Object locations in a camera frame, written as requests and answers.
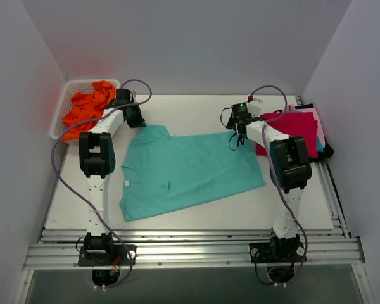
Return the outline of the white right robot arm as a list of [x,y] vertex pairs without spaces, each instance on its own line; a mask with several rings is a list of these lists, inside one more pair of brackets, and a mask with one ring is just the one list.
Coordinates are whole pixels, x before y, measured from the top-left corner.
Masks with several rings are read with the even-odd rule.
[[285,134],[262,117],[249,112],[247,102],[233,104],[226,128],[234,131],[237,145],[249,139],[265,148],[272,183],[280,195],[280,205],[272,227],[274,238],[269,254],[281,262],[291,254],[288,241],[299,238],[298,214],[303,190],[312,176],[306,143],[301,136]]

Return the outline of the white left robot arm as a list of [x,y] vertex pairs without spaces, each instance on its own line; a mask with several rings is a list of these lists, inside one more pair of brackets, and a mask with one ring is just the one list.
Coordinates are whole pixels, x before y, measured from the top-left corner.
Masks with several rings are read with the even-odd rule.
[[111,174],[116,167],[113,135],[123,123],[130,128],[145,127],[136,94],[124,88],[104,109],[101,120],[94,127],[79,135],[79,165],[89,192],[89,220],[83,243],[83,254],[92,257],[100,265],[114,261],[115,246],[108,223],[108,188]]

